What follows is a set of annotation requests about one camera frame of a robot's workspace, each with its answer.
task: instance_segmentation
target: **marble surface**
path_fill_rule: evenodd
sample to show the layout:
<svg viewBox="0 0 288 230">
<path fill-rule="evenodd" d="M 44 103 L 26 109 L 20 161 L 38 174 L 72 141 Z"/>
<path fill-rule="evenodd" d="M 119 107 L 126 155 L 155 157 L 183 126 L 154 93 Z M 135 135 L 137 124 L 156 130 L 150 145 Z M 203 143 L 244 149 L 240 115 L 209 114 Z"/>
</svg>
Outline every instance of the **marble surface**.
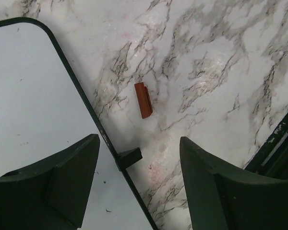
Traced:
<svg viewBox="0 0 288 230">
<path fill-rule="evenodd" d="M 192 229 L 179 139 L 245 167 L 288 111 L 288 0 L 0 0 L 55 34 L 162 230 Z M 134 83 L 149 88 L 142 120 Z"/>
</svg>

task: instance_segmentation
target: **small brown object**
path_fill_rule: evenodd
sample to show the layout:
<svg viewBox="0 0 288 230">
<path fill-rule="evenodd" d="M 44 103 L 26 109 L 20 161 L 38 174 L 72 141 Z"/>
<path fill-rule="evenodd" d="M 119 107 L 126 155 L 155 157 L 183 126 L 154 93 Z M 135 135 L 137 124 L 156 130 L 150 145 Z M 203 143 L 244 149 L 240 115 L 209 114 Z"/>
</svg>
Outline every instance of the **small brown object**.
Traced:
<svg viewBox="0 0 288 230">
<path fill-rule="evenodd" d="M 145 119 L 153 113 L 153 107 L 152 103 L 150 102 L 148 88 L 144 86 L 143 82 L 136 83 L 134 87 L 136 96 L 138 97 L 142 119 Z"/>
</svg>

